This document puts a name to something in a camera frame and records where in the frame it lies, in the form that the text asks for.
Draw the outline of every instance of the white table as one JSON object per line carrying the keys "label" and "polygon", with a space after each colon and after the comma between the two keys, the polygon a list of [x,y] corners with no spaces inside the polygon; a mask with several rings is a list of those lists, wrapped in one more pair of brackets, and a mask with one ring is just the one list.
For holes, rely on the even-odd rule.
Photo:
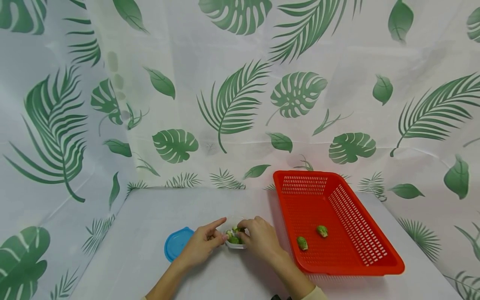
{"label": "white table", "polygon": [[[461,300],[387,209],[359,194],[405,263],[400,276],[312,276],[329,300]],[[166,238],[185,226],[196,229],[222,216],[262,216],[289,249],[275,192],[263,190],[147,189],[132,192],[114,226],[75,289],[71,300],[137,300],[169,266]],[[221,247],[192,272],[177,299],[270,300],[287,298],[276,275],[248,252]]]}

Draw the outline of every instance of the brussels sprout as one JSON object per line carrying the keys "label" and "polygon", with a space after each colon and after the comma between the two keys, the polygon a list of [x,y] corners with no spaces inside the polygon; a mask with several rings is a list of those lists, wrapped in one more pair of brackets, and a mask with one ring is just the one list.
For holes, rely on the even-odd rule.
{"label": "brussels sprout", "polygon": [[317,232],[318,232],[318,234],[320,234],[323,238],[328,237],[328,230],[327,230],[327,227],[325,227],[325,226],[322,226],[322,225],[318,226],[318,227],[317,227]]}
{"label": "brussels sprout", "polygon": [[299,248],[303,251],[308,250],[308,245],[307,245],[307,240],[305,240],[304,237],[298,237],[297,238],[297,244],[299,245]]}

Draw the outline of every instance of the plastic container lid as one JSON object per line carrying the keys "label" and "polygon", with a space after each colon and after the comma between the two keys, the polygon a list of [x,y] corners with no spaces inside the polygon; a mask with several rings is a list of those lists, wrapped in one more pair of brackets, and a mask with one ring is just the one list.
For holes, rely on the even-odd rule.
{"label": "plastic container lid", "polygon": [[168,236],[163,250],[169,262],[173,262],[180,255],[192,235],[193,230],[185,227]]}

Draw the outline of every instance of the leaf print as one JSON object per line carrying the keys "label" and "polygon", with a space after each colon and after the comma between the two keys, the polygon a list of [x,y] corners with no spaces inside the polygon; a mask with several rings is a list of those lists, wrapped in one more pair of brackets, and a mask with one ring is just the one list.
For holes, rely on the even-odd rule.
{"label": "leaf print", "polygon": [[85,227],[90,234],[88,239],[82,246],[82,251],[85,255],[95,254],[103,239],[107,235],[108,230],[112,227],[113,221],[115,221],[115,215],[105,219],[93,219],[92,227]]}
{"label": "leaf print", "polygon": [[266,134],[270,136],[270,139],[272,140],[273,148],[278,150],[285,150],[285,151],[288,151],[289,153],[292,153],[293,142],[288,136],[279,132],[274,132],[274,133],[267,132]]}
{"label": "leaf print", "polygon": [[247,178],[260,177],[269,166],[271,165],[258,165],[258,166],[252,167],[250,170],[247,171],[247,173],[245,173],[245,175],[243,176],[243,180]]}
{"label": "leaf print", "polygon": [[259,83],[258,80],[268,77],[270,67],[267,63],[258,61],[253,65],[253,61],[247,66],[243,65],[233,75],[229,76],[222,84],[216,99],[214,99],[215,83],[212,86],[210,95],[210,107],[205,102],[204,95],[201,92],[202,102],[198,99],[197,103],[205,121],[218,132],[218,144],[224,153],[227,153],[222,145],[222,134],[234,134],[253,128],[252,116],[255,113],[249,112],[251,109],[257,109],[261,102],[253,98],[251,94],[263,93],[258,90],[258,86],[266,83]]}
{"label": "leaf print", "polygon": [[456,122],[465,122],[463,119],[471,120],[472,115],[462,106],[472,105],[480,107],[480,104],[473,102],[480,98],[480,75],[475,73],[461,77],[443,84],[428,96],[428,91],[412,108],[414,99],[405,104],[400,119],[398,120],[398,131],[401,138],[394,151],[400,147],[403,139],[424,138],[437,141],[444,141],[450,136],[447,128],[459,128]]}
{"label": "leaf print", "polygon": [[197,179],[198,174],[195,173],[181,173],[176,177],[172,177],[167,181],[165,186],[167,188],[193,188],[201,184],[203,180]]}
{"label": "leaf print", "polygon": [[387,201],[387,197],[384,195],[385,184],[382,178],[382,173],[374,173],[372,178],[363,178],[358,184],[359,192],[370,192],[377,197],[380,202]]}
{"label": "leaf print", "polygon": [[246,188],[245,184],[241,183],[230,175],[228,170],[222,172],[222,169],[219,170],[220,174],[210,173],[210,180],[217,189],[234,189],[234,190],[244,190]]}
{"label": "leaf print", "polygon": [[47,0],[0,1],[0,28],[11,32],[43,34]]}
{"label": "leaf print", "polygon": [[200,0],[198,6],[218,28],[246,36],[263,24],[272,9],[270,0]]}
{"label": "leaf print", "polygon": [[328,150],[328,157],[334,163],[344,165],[356,162],[358,156],[371,157],[376,150],[376,142],[368,134],[344,133],[333,139]]}
{"label": "leaf print", "polygon": [[466,271],[459,272],[455,278],[444,276],[455,283],[455,289],[463,300],[476,300],[480,297],[480,277],[469,276]]}
{"label": "leaf print", "polygon": [[144,67],[144,69],[147,70],[150,75],[150,81],[153,87],[162,94],[170,96],[175,100],[175,86],[173,82],[158,70],[147,67]]}
{"label": "leaf print", "polygon": [[146,188],[148,188],[148,186],[146,185],[145,182],[143,182],[143,180],[140,180],[139,182],[129,182],[127,184],[127,198],[133,190],[146,189]]}
{"label": "leaf print", "polygon": [[327,80],[313,72],[296,72],[283,76],[274,88],[270,99],[278,109],[268,119],[280,110],[285,118],[296,118],[306,115],[317,102],[318,96],[326,88]]}
{"label": "leaf print", "polygon": [[307,161],[307,159],[305,158],[305,156],[303,156],[302,154],[300,154],[302,157],[303,157],[303,160],[300,160],[302,163],[304,163],[305,165],[304,166],[297,166],[297,167],[294,167],[295,169],[304,169],[306,171],[313,171],[313,167],[312,167],[312,164],[309,163]]}
{"label": "leaf print", "polygon": [[276,187],[274,183],[270,183],[267,187],[264,188],[267,191],[276,191]]}
{"label": "leaf print", "polygon": [[422,194],[417,187],[410,183],[397,184],[393,188],[389,189],[389,191],[394,192],[395,195],[403,199],[413,199],[418,196],[425,197],[425,195]]}
{"label": "leaf print", "polygon": [[65,275],[62,275],[60,278],[60,283],[55,285],[55,288],[53,291],[50,292],[50,300],[59,300],[60,298],[68,298],[73,291],[73,285],[75,284],[75,281],[77,280],[78,276],[75,276],[77,273],[78,269],[75,270],[75,272],[68,277],[68,271]]}
{"label": "leaf print", "polygon": [[113,4],[120,17],[122,17],[131,28],[149,34],[144,26],[142,13],[134,0],[113,0]]}
{"label": "leaf print", "polygon": [[188,160],[188,152],[198,150],[198,141],[193,134],[183,129],[162,130],[152,136],[152,139],[160,157],[171,164]]}
{"label": "leaf print", "polygon": [[480,228],[477,226],[477,224],[475,224],[473,222],[472,222],[472,224],[475,227],[475,229],[477,230],[477,233],[475,234],[475,238],[473,238],[473,236],[471,236],[468,232],[466,232],[462,228],[460,228],[458,226],[455,226],[455,228],[457,228],[458,231],[460,231],[467,238],[467,240],[470,242],[470,244],[473,247],[473,253],[475,254],[475,257],[477,258],[477,260],[480,262],[480,245],[478,244],[479,237],[480,237]]}
{"label": "leaf print", "polygon": [[467,19],[468,38],[480,43],[480,7],[472,12]]}
{"label": "leaf print", "polygon": [[84,36],[89,38],[87,41],[80,44],[68,45],[68,47],[72,48],[72,51],[69,53],[75,53],[77,55],[72,60],[72,63],[91,61],[92,67],[95,66],[100,61],[102,53],[95,37],[95,31],[93,30],[92,22],[89,19],[66,18],[64,20],[80,24],[76,25],[76,27],[82,28],[81,31],[70,31],[67,33],[67,35],[74,35],[75,40],[83,38]]}
{"label": "leaf print", "polygon": [[115,93],[113,92],[110,79],[101,81],[100,84],[93,89],[90,105],[94,110],[107,114],[102,118],[102,120],[100,120],[100,123],[98,124],[98,136],[100,136],[100,125],[106,117],[108,117],[114,124],[123,124],[123,121],[121,120],[119,104],[117,102],[117,98],[115,97]]}
{"label": "leaf print", "polygon": [[380,74],[376,74],[377,83],[373,87],[373,97],[382,103],[382,106],[390,100],[393,93],[393,85],[390,79]]}
{"label": "leaf print", "polygon": [[407,43],[405,37],[412,27],[412,23],[413,11],[402,0],[397,0],[388,18],[388,30],[392,35],[392,40],[405,45]]}
{"label": "leaf print", "polygon": [[455,164],[444,176],[444,183],[449,190],[458,195],[460,200],[468,194],[468,164],[458,154],[455,154]]}
{"label": "leaf print", "polygon": [[118,197],[119,192],[120,192],[120,184],[119,184],[119,179],[118,179],[118,172],[113,175],[113,186],[112,186],[112,191],[110,192],[110,198],[108,200],[108,210],[112,209],[112,204],[115,201],[115,199]]}
{"label": "leaf print", "polygon": [[111,152],[120,154],[126,157],[132,157],[132,151],[130,150],[130,145],[124,143],[117,139],[109,139],[103,142],[104,145],[107,145]]}
{"label": "leaf print", "polygon": [[429,230],[421,222],[399,218],[397,220],[418,247],[432,261],[438,260],[441,245],[440,240],[432,230]]}
{"label": "leaf print", "polygon": [[[308,48],[313,46],[325,33],[330,23],[336,16],[336,12],[342,2],[342,9],[338,17],[335,33],[348,0],[307,0],[301,3],[292,3],[279,5],[278,9],[289,16],[295,18],[294,22],[276,25],[275,27],[288,28],[288,32],[274,37],[288,37],[289,39],[279,45],[272,47],[273,57],[271,61],[282,60],[284,62],[290,55],[292,61],[295,57],[299,57]],[[358,0],[353,1],[353,15],[357,10]],[[360,0],[359,11],[363,0]]]}
{"label": "leaf print", "polygon": [[346,116],[346,117],[344,117],[344,118],[340,118],[342,115],[338,115],[338,117],[336,117],[335,119],[329,121],[329,120],[328,120],[328,117],[330,116],[330,112],[329,112],[328,109],[327,109],[327,113],[325,114],[324,121],[322,122],[322,124],[321,124],[317,129],[315,129],[315,131],[313,132],[312,136],[321,133],[322,131],[326,130],[328,127],[330,127],[330,126],[332,126],[333,124],[335,124],[335,122],[340,121],[340,120],[344,120],[344,119],[350,117],[351,115],[353,115],[353,113],[349,114],[348,116]]}
{"label": "leaf print", "polygon": [[150,109],[149,109],[143,115],[142,111],[140,110],[140,116],[136,117],[135,114],[133,113],[132,108],[130,107],[130,105],[128,105],[128,103],[127,103],[127,109],[128,109],[128,113],[130,114],[130,120],[128,121],[128,124],[127,124],[127,130],[131,130],[135,128],[138,124],[140,124],[140,122],[142,121],[142,118],[150,112]]}
{"label": "leaf print", "polygon": [[30,300],[47,261],[38,261],[50,245],[50,234],[42,227],[27,227],[9,237],[0,249],[0,299]]}
{"label": "leaf print", "polygon": [[32,144],[43,161],[37,164],[14,144],[10,143],[18,156],[28,164],[40,177],[20,167],[5,156],[8,162],[22,175],[43,184],[64,183],[73,199],[85,202],[70,187],[72,181],[82,170],[85,152],[85,140],[78,131],[85,125],[87,116],[76,114],[76,109],[83,105],[77,101],[81,92],[76,91],[79,75],[78,67],[65,69],[63,79],[58,70],[53,83],[50,76],[38,83],[27,95],[24,105],[31,123],[35,127],[43,147],[38,143],[27,121],[24,119]]}

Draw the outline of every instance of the plastic basket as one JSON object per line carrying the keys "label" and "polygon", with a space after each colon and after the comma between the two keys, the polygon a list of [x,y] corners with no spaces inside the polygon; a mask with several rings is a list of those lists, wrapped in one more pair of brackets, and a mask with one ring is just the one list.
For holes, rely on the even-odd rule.
{"label": "plastic basket", "polygon": [[[273,174],[293,257],[303,272],[343,276],[401,274],[405,265],[358,197],[338,174]],[[328,237],[316,227],[324,225]],[[307,240],[302,251],[297,237]]]}

